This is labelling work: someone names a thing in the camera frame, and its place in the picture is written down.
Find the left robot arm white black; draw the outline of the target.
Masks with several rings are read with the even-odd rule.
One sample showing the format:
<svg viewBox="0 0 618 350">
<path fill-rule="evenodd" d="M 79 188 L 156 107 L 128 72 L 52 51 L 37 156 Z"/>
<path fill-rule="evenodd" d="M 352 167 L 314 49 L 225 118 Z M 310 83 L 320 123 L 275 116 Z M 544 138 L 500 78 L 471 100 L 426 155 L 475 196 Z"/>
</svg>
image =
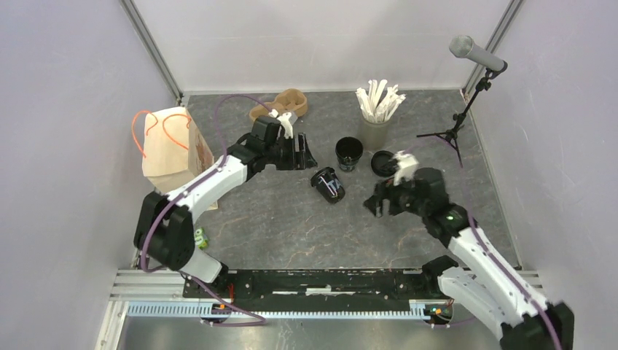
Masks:
<svg viewBox="0 0 618 350">
<path fill-rule="evenodd" d="M 226 265 L 195 243 L 197 219 L 267 166 L 278 171 L 316 167 L 306 135 L 293 133 L 296 121 L 293 112 L 258 117 L 251 131 L 229 146 L 208 170 L 166 194 L 149 193 L 141 206 L 134 246 L 164 268 L 201 280 L 201 287 L 211 297 L 222 296 L 229 287 Z"/>
</svg>

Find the white wrapped straws bundle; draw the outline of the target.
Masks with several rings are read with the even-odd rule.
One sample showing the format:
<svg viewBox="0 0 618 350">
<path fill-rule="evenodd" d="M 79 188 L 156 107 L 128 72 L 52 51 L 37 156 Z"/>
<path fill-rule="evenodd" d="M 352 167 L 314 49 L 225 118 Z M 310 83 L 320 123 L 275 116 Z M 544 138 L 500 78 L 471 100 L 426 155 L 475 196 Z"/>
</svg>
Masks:
<svg viewBox="0 0 618 350">
<path fill-rule="evenodd" d="M 406 95 L 399 92 L 398 85 L 388 87 L 387 84 L 387 79 L 371 79 L 367 89 L 356 89 L 355 95 L 365 121 L 375 124 L 388 122 L 406 100 Z"/>
</svg>

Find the black microphone tripod stand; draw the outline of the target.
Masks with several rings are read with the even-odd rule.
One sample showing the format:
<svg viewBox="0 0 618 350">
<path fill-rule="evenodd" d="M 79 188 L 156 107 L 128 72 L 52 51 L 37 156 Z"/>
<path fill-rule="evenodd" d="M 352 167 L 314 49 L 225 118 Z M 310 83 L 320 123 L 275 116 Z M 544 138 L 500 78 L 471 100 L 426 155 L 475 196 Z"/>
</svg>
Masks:
<svg viewBox="0 0 618 350">
<path fill-rule="evenodd" d="M 443 131 L 443 132 L 419 134 L 416 137 L 417 138 L 426 138 L 426 137 L 435 136 L 435 137 L 445 141 L 452 149 L 455 150 L 455 153 L 456 153 L 457 158 L 458 158 L 459 166 L 461 168 L 463 168 L 464 165 L 463 165 L 463 161 L 462 161 L 462 157 L 461 157 L 460 148 L 459 148 L 459 145 L 458 145 L 458 132 L 464 126 L 464 121 L 467 118 L 468 113 L 469 113 L 469 111 L 470 111 L 470 109 L 472 107 L 472 104 L 475 102 L 475 100 L 477 99 L 478 95 L 482 91 L 489 90 L 491 88 L 491 85 L 492 85 L 492 83 L 490 81 L 492 79 L 494 79 L 495 77 L 497 77 L 499 74 L 500 74 L 499 72 L 491 70 L 491 69 L 486 69 L 485 70 L 484 77 L 482 77 L 479 80 L 479 82 L 476 84 L 474 94 L 472 95 L 472 97 L 467 102 L 467 105 L 466 105 L 465 109 L 462 112 L 456 113 L 456 114 L 453 115 L 453 120 L 455 121 L 455 124 L 454 124 L 454 126 L 452 128 L 447 129 L 446 131 Z"/>
</svg>

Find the small green toy box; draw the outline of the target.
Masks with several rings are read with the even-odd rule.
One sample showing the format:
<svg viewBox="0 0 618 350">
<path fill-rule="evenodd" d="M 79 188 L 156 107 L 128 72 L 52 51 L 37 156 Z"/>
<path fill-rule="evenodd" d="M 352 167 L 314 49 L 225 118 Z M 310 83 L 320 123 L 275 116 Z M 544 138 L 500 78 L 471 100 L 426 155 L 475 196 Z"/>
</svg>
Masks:
<svg viewBox="0 0 618 350">
<path fill-rule="evenodd" d="M 194 232 L 194 241 L 195 241 L 195 246 L 199 249 L 205 249 L 208 247 L 209 239 L 207 235 L 205 234 L 205 231 L 202 227 L 198 228 Z"/>
</svg>

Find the black plastic cup lid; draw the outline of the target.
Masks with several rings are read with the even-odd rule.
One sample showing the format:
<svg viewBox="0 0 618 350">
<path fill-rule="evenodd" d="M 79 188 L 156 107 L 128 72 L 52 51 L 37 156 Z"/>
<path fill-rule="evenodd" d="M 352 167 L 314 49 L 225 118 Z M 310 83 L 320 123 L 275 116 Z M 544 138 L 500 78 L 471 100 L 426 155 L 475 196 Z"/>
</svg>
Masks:
<svg viewBox="0 0 618 350">
<path fill-rule="evenodd" d="M 331 191 L 337 191 L 337 177 L 335 170 L 332 167 L 325 167 L 315 173 L 310 179 L 310 185 L 316 188 L 324 188 Z"/>
</svg>

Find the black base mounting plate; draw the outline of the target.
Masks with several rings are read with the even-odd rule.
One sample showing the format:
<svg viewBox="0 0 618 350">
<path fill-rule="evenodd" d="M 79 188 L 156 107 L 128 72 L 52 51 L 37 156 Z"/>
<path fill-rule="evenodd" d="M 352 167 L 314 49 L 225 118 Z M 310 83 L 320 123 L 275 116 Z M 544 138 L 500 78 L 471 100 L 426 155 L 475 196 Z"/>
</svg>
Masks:
<svg viewBox="0 0 618 350">
<path fill-rule="evenodd" d="M 206 299 L 209 290 L 254 312 L 406 311 L 410 303 L 454 303 L 419 268 L 238 269 L 206 287 L 185 279 L 183 296 Z"/>
</svg>

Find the cardboard two-cup carrier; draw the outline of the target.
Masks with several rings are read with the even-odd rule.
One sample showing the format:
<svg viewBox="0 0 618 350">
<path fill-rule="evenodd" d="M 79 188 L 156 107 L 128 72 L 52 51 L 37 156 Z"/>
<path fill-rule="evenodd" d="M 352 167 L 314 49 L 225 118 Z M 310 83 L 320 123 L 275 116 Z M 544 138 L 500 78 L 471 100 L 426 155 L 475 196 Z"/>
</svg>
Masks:
<svg viewBox="0 0 618 350">
<path fill-rule="evenodd" d="M 268 115 L 275 109 L 279 114 L 293 112 L 297 117 L 303 117 L 308 111 L 308 99 L 305 94 L 298 89 L 289 88 L 279 93 L 273 101 L 265 102 L 266 107 L 257 105 L 249 112 L 249 118 L 255 121 L 260 116 Z"/>
</svg>

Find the grey microphone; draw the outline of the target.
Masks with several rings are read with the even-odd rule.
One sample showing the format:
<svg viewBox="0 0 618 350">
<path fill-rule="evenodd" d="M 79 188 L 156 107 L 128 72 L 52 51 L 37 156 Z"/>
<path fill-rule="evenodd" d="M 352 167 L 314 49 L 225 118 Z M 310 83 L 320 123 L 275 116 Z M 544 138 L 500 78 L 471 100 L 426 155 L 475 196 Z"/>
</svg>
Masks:
<svg viewBox="0 0 618 350">
<path fill-rule="evenodd" d="M 456 36 L 449 44 L 456 58 L 465 58 L 494 72 L 504 72 L 508 63 L 477 45 L 470 36 Z"/>
</svg>

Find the black coffee cup white lettering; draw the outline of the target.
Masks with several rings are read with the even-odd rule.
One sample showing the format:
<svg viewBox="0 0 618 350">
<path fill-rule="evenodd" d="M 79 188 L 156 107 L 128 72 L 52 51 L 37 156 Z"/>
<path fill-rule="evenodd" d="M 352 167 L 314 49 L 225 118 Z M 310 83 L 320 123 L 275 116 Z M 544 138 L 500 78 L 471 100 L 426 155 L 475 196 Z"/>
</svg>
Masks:
<svg viewBox="0 0 618 350">
<path fill-rule="evenodd" d="M 352 136 L 341 138 L 335 145 L 337 162 L 344 172 L 351 172 L 356 168 L 363 152 L 362 142 Z"/>
</svg>

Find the grey straw holder cup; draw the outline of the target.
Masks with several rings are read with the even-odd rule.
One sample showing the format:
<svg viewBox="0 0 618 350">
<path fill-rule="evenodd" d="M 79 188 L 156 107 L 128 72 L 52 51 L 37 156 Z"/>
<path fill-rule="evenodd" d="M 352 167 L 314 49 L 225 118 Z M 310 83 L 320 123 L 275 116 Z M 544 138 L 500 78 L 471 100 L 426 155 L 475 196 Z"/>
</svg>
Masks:
<svg viewBox="0 0 618 350">
<path fill-rule="evenodd" d="M 359 124 L 359 140 L 363 148 L 375 151 L 385 146 L 391 121 L 370 122 L 361 117 Z"/>
</svg>

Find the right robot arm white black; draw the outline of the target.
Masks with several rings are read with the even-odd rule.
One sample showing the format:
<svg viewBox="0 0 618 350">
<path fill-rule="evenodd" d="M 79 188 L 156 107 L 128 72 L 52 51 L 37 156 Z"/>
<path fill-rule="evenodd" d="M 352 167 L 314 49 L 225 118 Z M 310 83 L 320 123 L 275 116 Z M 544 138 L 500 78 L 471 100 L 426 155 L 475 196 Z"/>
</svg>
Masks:
<svg viewBox="0 0 618 350">
<path fill-rule="evenodd" d="M 410 180 L 378 182 L 364 207 L 375 217 L 383 204 L 395 216 L 419 216 L 428 233 L 458 257 L 447 255 L 423 266 L 421 289 L 460 303 L 496 337 L 502 349 L 572 349 L 574 313 L 564 302 L 551 303 L 498 253 L 482 228 L 447 194 L 442 172 L 420 168 Z"/>
</svg>

